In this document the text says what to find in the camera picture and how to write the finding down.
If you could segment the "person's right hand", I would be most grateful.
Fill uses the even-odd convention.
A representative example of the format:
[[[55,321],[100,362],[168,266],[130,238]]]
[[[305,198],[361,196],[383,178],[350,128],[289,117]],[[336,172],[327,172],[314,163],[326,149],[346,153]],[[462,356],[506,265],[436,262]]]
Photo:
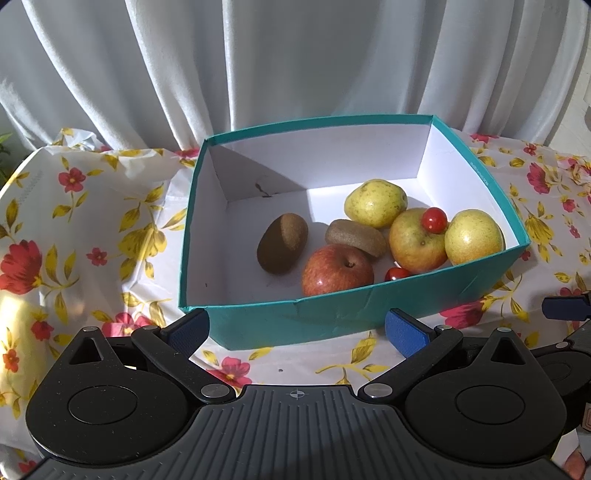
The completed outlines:
[[[584,458],[582,451],[573,451],[563,465],[563,470],[573,480],[584,480],[590,463]]]

